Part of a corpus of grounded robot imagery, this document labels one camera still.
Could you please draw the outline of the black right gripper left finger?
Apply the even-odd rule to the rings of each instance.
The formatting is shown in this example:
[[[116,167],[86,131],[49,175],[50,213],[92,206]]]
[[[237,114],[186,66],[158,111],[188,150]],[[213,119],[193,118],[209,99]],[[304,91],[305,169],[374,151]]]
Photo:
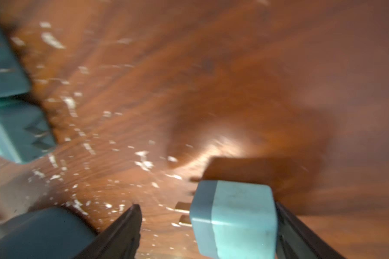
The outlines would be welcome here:
[[[140,244],[142,211],[133,204],[79,254],[76,259],[133,259]]]

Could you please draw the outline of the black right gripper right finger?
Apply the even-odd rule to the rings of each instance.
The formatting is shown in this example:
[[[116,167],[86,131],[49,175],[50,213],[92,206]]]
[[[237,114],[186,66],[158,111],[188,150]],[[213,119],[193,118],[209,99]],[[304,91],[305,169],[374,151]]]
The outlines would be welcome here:
[[[279,259],[344,259],[281,203],[276,202]]]

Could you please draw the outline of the dark teal storage box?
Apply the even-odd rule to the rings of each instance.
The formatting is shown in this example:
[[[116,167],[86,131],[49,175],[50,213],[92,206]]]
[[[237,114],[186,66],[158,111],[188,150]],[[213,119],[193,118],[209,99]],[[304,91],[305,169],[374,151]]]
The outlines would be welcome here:
[[[72,259],[96,236],[64,208],[28,212],[0,225],[0,259]]]

